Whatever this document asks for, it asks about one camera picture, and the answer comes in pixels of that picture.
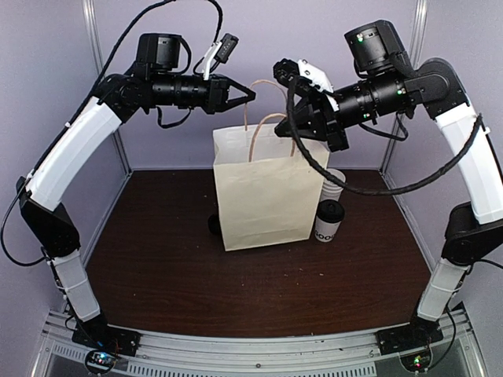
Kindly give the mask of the brown paper bag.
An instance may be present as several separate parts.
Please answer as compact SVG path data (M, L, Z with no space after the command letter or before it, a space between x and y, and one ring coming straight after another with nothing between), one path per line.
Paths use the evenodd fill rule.
M286 114L214 130L213 174L226 251L310 237L323 181L290 137L274 128Z

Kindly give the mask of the single white paper cup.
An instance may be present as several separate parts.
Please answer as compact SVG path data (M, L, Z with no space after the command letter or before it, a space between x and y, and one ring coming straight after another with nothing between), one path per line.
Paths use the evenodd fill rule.
M326 222L321 218L316 217L314 223L314 238L322 243L331 242L334 239L340 224L341 221Z

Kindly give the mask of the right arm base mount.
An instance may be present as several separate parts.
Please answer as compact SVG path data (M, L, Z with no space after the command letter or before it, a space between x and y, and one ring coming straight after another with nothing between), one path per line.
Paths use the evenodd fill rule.
M432 364L431 345L443 340L442 330L407 324L380 330L376 333L380 354L397 353L401 365L408 372L426 372Z

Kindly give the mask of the stack of white paper cups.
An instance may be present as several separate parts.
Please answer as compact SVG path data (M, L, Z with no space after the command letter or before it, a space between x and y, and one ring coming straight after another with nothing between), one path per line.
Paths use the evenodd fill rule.
M328 172L335 176L339 181L342 181L343 183L346 182L346 176L342 171L335 168L328 168ZM343 187L325 179L321 190L320 201L322 202L327 199L338 201L342 192Z

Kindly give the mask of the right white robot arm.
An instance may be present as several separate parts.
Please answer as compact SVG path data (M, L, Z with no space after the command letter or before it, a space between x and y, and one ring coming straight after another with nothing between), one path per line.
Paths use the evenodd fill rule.
M450 157L414 183L384 190L400 196L430 185L458 170L468 202L454 207L444 233L439 261L413 315L403 329L408 346L420 346L433 333L433 322L445 312L469 268L502 243L502 169L484 124L453 66L442 58L415 68L392 22L376 20L348 31L358 81L335 89L328 76L305 60L282 59L274 78L287 90L286 117L275 127L290 137L306 162L323 178L335 181L307 149L307 141L325 143L331 152L347 150L347 130L360 126L376 132L385 115L414 116L422 107L446 141Z

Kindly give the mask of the single black cup lid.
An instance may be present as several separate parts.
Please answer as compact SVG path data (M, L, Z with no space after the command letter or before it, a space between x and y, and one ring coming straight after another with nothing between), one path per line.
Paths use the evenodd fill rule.
M324 222L335 224L345 217L343 206L334 199L325 199L318 204L317 217Z

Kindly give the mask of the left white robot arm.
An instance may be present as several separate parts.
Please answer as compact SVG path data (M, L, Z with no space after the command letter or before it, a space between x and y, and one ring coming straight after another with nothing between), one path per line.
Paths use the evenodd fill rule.
M225 34L205 53L202 72L189 75L177 69L180 49L187 47L181 35L141 35L132 66L92 89L76 119L19 189L21 215L53 264L75 316L85 323L83 337L97 349L108 347L113 333L99 321L103 314L80 257L79 232L62 197L95 150L138 110L154 109L161 117L164 106L175 106L213 115L253 101L253 90L213 73L238 42L238 37Z

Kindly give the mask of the stack of black cup lids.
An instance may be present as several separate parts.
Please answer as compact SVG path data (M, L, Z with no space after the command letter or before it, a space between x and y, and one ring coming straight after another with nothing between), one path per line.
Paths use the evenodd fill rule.
M209 216L209 218L207 220L207 226L208 226L209 232L212 235L216 235L216 236L222 235L219 216L217 214L212 214Z

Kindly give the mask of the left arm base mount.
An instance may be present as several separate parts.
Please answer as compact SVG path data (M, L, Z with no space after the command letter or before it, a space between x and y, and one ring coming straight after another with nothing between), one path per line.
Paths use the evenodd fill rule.
M140 340L139 332L120 328L109 328L102 340L93 340L82 329L74 330L72 335L74 343L90 348L86 352L83 363L86 369L94 375L109 373L120 363L124 363L125 357L134 357Z

